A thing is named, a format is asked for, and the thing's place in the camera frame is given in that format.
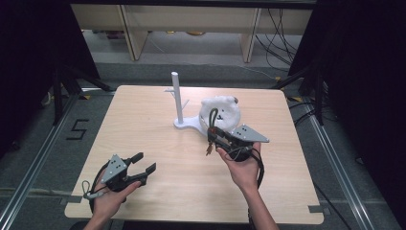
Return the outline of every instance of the cable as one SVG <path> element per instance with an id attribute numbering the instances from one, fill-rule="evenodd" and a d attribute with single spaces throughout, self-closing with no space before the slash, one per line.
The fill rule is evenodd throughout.
<path id="1" fill-rule="evenodd" d="M 290 61 L 292 61 L 292 60 L 293 60 L 293 56 L 294 56 L 295 54 L 292 53 L 292 52 L 289 50 L 289 48 L 288 48 L 287 46 L 289 46 L 290 48 L 292 48 L 292 49 L 295 50 L 295 51 L 296 51 L 297 49 L 296 49 L 295 47 L 293 47 L 293 46 L 286 40 L 286 38 L 284 37 L 283 22 L 282 22 L 283 9 L 280 9 L 279 12 L 280 12 L 280 21 L 279 21 L 278 26 L 277 26 L 277 24 L 276 24 L 276 22 L 275 22 L 275 20 L 274 20 L 274 18 L 273 18 L 273 16 L 272 16 L 271 11 L 268 9 L 269 17 L 271 18 L 272 24 L 274 24 L 274 27 L 275 27 L 275 31 L 276 31 L 276 32 L 275 32 L 275 34 L 274 34 L 272 40 L 270 40 L 270 39 L 268 38 L 268 36 L 266 36 L 266 37 L 268 38 L 268 40 L 270 41 L 270 43 L 271 43 L 274 47 L 276 47 L 277 49 L 280 49 L 280 50 L 282 50 L 282 51 L 286 51 L 287 56 L 289 57 Z M 284 49 L 281 48 L 281 47 L 279 47 L 279 46 L 277 46 L 277 45 L 275 45 L 275 43 L 273 42 L 274 39 L 275 39 L 275 37 L 276 37 L 276 35 L 278 35 L 278 36 L 280 37 L 280 39 L 281 39 L 281 41 L 282 41 L 282 44 L 283 44 L 283 46 L 284 46 Z"/>
<path id="2" fill-rule="evenodd" d="M 328 199 L 326 194 L 322 191 L 322 189 L 320 189 L 320 187 L 316 184 L 316 182 L 314 182 L 314 180 L 312 180 L 312 182 L 313 182 L 314 187 L 320 192 L 320 194 L 325 198 L 325 200 L 331 206 L 331 208 L 334 210 L 334 212 L 337 214 L 337 216 L 341 219 L 341 221 L 343 221 L 343 223 L 350 230 L 351 229 L 350 225 L 346 222 L 344 217 L 340 214 L 340 212 L 338 212 L 338 210 L 335 208 L 335 206 L 331 203 L 331 201 Z"/>

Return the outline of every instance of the white base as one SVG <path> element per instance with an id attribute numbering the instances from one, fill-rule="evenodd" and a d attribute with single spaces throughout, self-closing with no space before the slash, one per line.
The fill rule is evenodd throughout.
<path id="1" fill-rule="evenodd" d="M 207 136 L 207 130 L 203 129 L 203 127 L 200 125 L 199 116 L 183 118 L 182 124 L 179 124 L 178 119 L 176 118 L 173 124 L 179 129 L 194 128 L 204 136 Z"/>

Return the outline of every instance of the black strap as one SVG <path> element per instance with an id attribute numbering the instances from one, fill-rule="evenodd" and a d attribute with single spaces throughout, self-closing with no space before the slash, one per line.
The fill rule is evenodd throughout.
<path id="1" fill-rule="evenodd" d="M 98 185 L 99 176 L 102 174 L 102 171 L 103 171 L 105 168 L 107 168 L 109 162 L 110 162 L 110 160 L 107 161 L 107 163 L 105 163 L 105 165 L 103 165 L 103 166 L 101 167 L 101 169 L 99 170 L 98 174 L 96 175 L 96 178 L 95 178 L 95 180 L 93 181 L 92 189 L 90 190 L 90 193 L 91 193 L 91 194 L 93 194 L 93 193 L 95 192 L 96 185 Z M 92 213 L 93 213 L 93 209 L 94 209 L 94 207 L 95 207 L 95 199 L 89 199 L 89 205 L 90 205 L 90 210 L 91 210 Z"/>

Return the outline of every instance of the white stand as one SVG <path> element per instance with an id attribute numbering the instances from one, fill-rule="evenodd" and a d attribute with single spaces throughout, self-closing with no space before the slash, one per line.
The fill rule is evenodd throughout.
<path id="1" fill-rule="evenodd" d="M 203 135 L 207 136 L 206 131 L 203 130 L 202 126 L 200 125 L 199 122 L 199 115 L 191 118 L 184 118 L 182 114 L 182 109 L 184 106 L 181 104 L 181 97 L 180 97 L 180 90 L 179 90 L 179 77 L 176 72 L 172 72 L 172 84 L 173 84 L 173 89 L 167 89 L 165 92 L 171 92 L 173 93 L 173 96 L 175 98 L 176 102 L 176 112 L 177 112 L 177 119 L 173 122 L 175 127 L 179 129 L 185 129 L 185 128 L 194 128 L 198 130 L 200 133 Z"/>

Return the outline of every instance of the white object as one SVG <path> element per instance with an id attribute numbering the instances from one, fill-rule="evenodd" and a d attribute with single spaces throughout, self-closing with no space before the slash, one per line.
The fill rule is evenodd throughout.
<path id="1" fill-rule="evenodd" d="M 213 108 L 218 109 L 218 114 L 214 120 L 216 127 L 224 131 L 231 131 L 237 127 L 241 117 L 237 99 L 233 96 L 216 96 L 202 100 L 199 122 L 204 130 L 209 127 L 210 112 Z"/>

